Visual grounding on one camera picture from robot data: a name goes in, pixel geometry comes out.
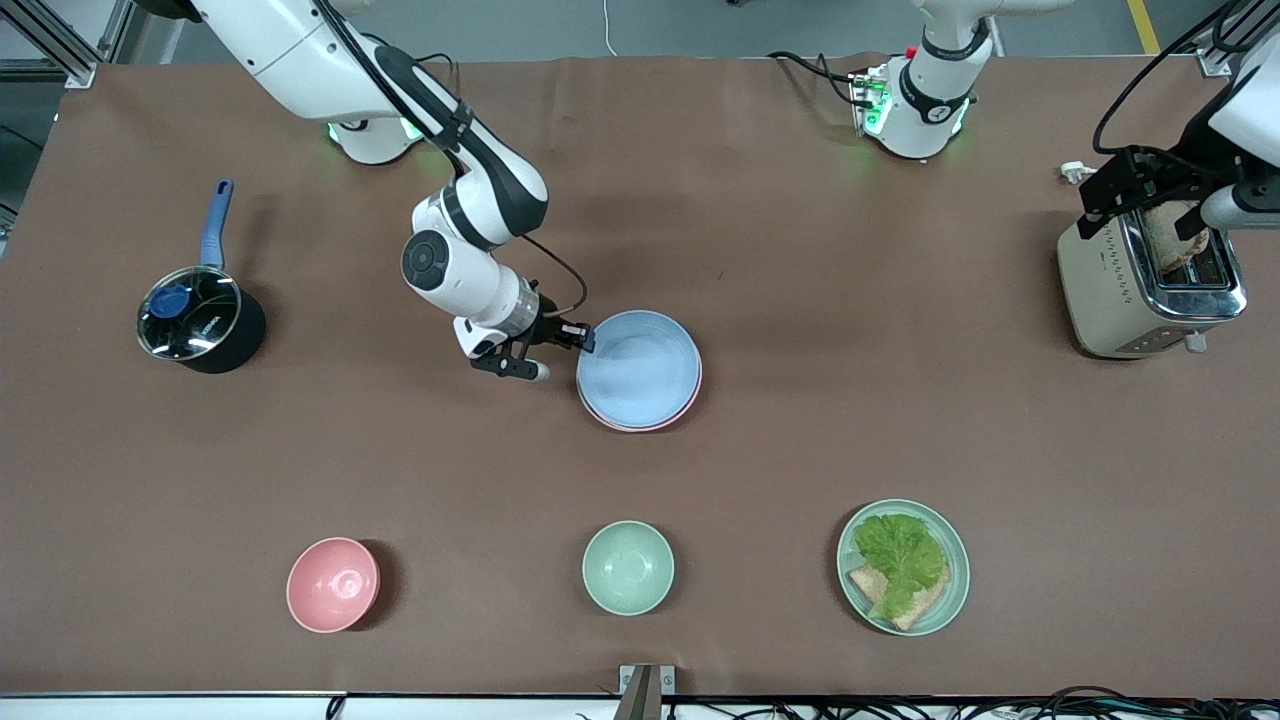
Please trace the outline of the blue plate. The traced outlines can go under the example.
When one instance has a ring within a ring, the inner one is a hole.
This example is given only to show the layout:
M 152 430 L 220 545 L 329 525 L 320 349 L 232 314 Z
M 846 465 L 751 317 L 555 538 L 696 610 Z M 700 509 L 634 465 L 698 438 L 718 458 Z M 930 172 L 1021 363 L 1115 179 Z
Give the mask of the blue plate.
M 630 310 L 594 329 L 593 354 L 580 354 L 576 386 L 604 418 L 649 427 L 676 414 L 703 369 L 692 336 L 666 314 Z

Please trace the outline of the pink plate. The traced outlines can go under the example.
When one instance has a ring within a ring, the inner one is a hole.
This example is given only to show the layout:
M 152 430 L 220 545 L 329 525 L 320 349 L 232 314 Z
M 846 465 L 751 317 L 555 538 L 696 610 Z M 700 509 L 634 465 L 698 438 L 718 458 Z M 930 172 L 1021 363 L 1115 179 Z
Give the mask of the pink plate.
M 603 425 L 605 425 L 607 428 L 609 428 L 612 430 L 618 430 L 618 432 L 630 433 L 630 434 L 663 430 L 667 427 L 675 425 L 686 413 L 689 413 L 692 409 L 692 405 L 696 402 L 698 396 L 699 396 L 699 393 L 701 391 L 703 377 L 704 377 L 704 373 L 703 373 L 703 369 L 700 368 L 699 372 L 698 372 L 698 383 L 695 384 L 694 392 L 690 396 L 689 401 L 676 414 L 673 414 L 671 418 L 666 419 L 664 421 L 649 425 L 649 427 L 625 427 L 625 425 L 613 423 L 612 420 L 609 420 L 609 419 L 604 418 L 603 415 L 600 415 L 594 409 L 594 406 L 590 405 L 590 402 L 586 400 L 586 397 L 585 397 L 585 395 L 582 393 L 581 389 L 579 389 L 579 400 L 580 400 L 581 405 L 584 406 L 584 409 L 590 414 L 590 416 L 593 416 L 595 420 L 598 420 L 599 423 L 602 423 Z

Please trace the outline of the toast slice in toaster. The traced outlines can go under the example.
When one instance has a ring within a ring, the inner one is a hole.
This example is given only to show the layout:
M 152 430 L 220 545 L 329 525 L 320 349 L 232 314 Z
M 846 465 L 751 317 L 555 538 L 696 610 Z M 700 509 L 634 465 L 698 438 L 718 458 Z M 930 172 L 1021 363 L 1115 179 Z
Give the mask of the toast slice in toaster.
M 1176 223 L 1188 213 L 1198 217 L 1199 206 L 1185 200 L 1172 200 L 1146 210 L 1143 215 L 1149 252 L 1162 273 L 1184 266 L 1210 245 L 1208 229 L 1201 229 L 1189 240 L 1180 238 Z

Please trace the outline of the silver toaster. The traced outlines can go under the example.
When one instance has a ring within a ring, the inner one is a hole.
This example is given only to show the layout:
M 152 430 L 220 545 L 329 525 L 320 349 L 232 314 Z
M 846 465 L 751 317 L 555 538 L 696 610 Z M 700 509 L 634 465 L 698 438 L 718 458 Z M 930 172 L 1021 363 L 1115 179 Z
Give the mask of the silver toaster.
M 1206 336 L 1247 306 L 1245 284 L 1230 238 L 1210 231 L 1208 247 L 1162 273 L 1146 238 L 1146 211 L 1108 223 L 1092 240 L 1069 225 L 1057 242 L 1062 290 L 1083 351 L 1140 359 L 1179 345 L 1193 354 Z

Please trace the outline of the brown table cover sheet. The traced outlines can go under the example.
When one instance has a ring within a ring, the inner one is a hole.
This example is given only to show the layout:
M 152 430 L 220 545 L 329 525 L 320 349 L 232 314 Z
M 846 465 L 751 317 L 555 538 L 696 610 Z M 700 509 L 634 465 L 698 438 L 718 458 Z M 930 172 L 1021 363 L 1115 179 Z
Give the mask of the brown table cover sheet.
M 1280 698 L 1280 238 L 1239 234 L 1248 309 L 1138 363 L 1080 355 L 1053 254 L 1129 59 L 1004 59 L 947 151 L 859 140 L 772 61 L 570 59 L 460 72 L 544 174 L 538 238 L 696 338 L 655 434 L 550 379 L 471 369 L 401 277 L 430 147 L 348 161 L 236 63 L 105 67 L 69 92 L 0 259 L 0 692 L 590 692 L 623 664 L 699 694 Z M 198 263 L 266 331 L 242 366 L 150 357 L 136 313 Z M 835 551 L 886 498 L 940 512 L 972 579 L 920 637 L 850 606 Z M 657 528 L 640 616 L 582 583 L 595 533 Z M 312 543 L 364 542 L 370 612 L 285 602 Z

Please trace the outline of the small green bowl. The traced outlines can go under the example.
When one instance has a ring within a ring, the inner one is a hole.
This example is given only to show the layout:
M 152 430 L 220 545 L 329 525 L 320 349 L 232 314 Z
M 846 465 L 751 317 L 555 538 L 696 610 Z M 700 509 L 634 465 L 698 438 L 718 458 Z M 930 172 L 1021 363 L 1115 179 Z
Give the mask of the small green bowl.
M 588 542 L 582 583 L 591 601 L 621 618 L 659 607 L 675 584 L 675 552 L 654 527 L 639 520 L 613 521 Z

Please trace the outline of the small pink bowl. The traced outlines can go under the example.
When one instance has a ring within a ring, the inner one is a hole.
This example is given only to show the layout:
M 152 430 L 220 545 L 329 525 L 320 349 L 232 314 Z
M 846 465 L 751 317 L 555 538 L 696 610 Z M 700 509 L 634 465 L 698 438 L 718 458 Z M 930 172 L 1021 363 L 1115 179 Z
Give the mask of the small pink bowl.
M 361 541 L 332 537 L 307 547 L 285 583 L 285 602 L 294 621 L 317 634 L 351 629 L 375 605 L 381 571 Z

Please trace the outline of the glass lid with blue knob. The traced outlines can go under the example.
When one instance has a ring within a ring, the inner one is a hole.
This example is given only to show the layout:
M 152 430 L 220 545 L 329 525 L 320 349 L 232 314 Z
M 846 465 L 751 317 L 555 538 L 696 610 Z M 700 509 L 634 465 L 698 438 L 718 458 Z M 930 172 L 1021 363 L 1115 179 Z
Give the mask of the glass lid with blue knob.
M 197 265 L 169 273 L 143 297 L 136 337 L 145 352 L 184 363 L 224 343 L 243 305 L 239 286 L 223 269 Z

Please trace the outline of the green lettuce leaf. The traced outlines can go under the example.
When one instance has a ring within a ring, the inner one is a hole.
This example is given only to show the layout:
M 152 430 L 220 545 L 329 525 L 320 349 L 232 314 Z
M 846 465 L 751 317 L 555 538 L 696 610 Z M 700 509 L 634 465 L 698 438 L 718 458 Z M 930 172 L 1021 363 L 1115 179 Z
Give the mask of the green lettuce leaf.
M 887 582 L 884 593 L 873 602 L 877 618 L 905 618 L 915 593 L 936 587 L 947 568 L 942 546 L 918 518 L 873 516 L 855 529 L 852 539 L 867 566 Z

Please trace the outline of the green plate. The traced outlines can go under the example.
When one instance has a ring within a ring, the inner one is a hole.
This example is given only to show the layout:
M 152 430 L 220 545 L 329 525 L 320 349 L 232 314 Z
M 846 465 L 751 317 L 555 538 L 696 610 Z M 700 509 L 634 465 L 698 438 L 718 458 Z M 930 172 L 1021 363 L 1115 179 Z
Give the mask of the green plate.
M 870 620 L 870 602 L 849 579 L 851 570 L 867 564 L 867 560 L 854 543 L 855 529 L 869 518 L 893 514 L 909 515 L 923 520 L 928 532 L 942 546 L 947 562 L 952 569 L 952 579 L 940 602 L 906 633 L 896 632 L 888 626 L 888 623 Z M 911 500 L 886 498 L 868 503 L 865 507 L 855 511 L 840 533 L 835 551 L 835 562 L 840 588 L 850 606 L 874 629 L 892 635 L 920 637 L 941 630 L 960 614 L 969 594 L 972 569 L 960 534 L 940 512 Z

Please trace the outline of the brown bread slice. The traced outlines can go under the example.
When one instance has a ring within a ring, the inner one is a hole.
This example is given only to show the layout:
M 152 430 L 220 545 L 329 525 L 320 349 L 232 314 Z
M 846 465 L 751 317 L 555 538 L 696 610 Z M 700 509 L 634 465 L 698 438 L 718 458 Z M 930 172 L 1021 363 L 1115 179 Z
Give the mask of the brown bread slice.
M 870 602 L 870 620 L 888 623 L 896 632 L 906 633 L 940 602 L 952 579 L 952 569 L 946 562 L 937 582 L 914 591 L 909 600 L 897 591 L 891 592 L 890 579 L 869 564 L 851 570 L 847 578 Z

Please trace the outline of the metal bracket on table edge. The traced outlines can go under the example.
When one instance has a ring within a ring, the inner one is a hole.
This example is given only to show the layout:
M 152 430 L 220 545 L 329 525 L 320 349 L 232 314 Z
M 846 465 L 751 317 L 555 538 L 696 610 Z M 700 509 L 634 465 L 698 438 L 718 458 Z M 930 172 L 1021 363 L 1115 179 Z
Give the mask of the metal bracket on table edge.
M 618 670 L 620 702 L 613 720 L 677 720 L 676 666 L 625 664 Z

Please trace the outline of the aluminium frame profile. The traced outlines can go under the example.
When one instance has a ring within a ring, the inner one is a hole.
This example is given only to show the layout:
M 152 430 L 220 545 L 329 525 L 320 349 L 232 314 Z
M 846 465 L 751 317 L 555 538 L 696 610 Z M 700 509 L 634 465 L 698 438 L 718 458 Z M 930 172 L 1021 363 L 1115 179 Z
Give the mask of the aluminium frame profile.
M 125 55 L 136 13 L 131 0 L 0 0 L 0 82 L 88 88 Z

